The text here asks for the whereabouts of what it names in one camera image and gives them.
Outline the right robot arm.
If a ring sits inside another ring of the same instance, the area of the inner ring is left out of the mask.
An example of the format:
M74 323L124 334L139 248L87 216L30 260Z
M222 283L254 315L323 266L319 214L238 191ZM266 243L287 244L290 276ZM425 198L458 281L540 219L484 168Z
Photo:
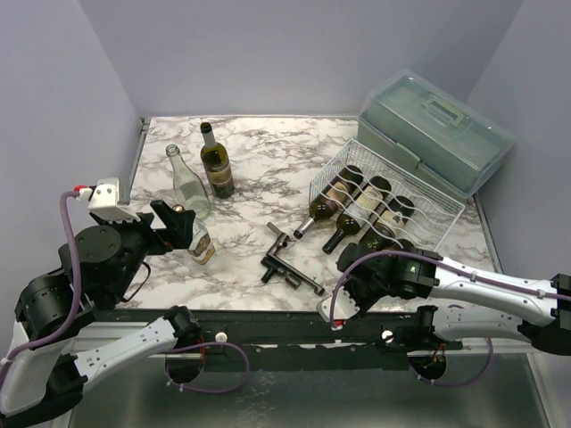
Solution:
M384 297L446 299L459 310L423 306L396 333L393 348L428 350L465 338L505 338L553 355L570 353L570 278L506 276L470 267L431 251L372 251L349 244L337 267L342 276L326 301L323 318L332 329L364 316Z

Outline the green wine bottle front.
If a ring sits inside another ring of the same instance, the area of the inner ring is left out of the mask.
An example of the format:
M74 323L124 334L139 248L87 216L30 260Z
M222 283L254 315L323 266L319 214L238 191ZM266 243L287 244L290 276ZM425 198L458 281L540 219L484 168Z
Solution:
M356 235L369 220L381 201L392 190L392 185L383 177L372 177L348 208L337 217L336 230L323 245L322 251L331 254L346 237Z

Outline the green wine bottle black neck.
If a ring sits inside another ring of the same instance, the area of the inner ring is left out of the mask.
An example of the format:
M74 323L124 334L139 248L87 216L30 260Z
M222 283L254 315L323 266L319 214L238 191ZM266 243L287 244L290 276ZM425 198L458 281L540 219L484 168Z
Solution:
M396 196L380 214L372 227L360 238L359 244L373 251L381 251L396 246L397 233L401 231L410 220L415 211L414 203L405 196Z

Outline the brown wine bottle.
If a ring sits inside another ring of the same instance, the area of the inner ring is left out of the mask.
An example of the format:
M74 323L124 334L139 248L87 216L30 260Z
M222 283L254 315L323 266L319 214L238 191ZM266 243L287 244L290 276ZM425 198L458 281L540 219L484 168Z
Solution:
M349 197L360 187L362 171L355 165L340 169L325 188L310 202L308 215L294 230L294 238L300 240L318 222L331 218Z

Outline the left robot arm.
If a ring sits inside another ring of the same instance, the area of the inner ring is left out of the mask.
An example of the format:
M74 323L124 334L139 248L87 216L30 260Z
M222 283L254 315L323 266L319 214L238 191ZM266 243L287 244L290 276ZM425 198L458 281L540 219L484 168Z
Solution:
M112 310L125 298L148 256L186 250L194 238L193 211L151 203L153 213L113 224L95 216L79 234L71 228L66 192L60 211L67 242L61 265L34 278L15 308L12 345L1 360L1 425L30 427L72 410L84 392L106 375L138 358L171 350L190 351L200 326L185 306L174 306L138 333L84 354L67 348L95 322L98 310Z

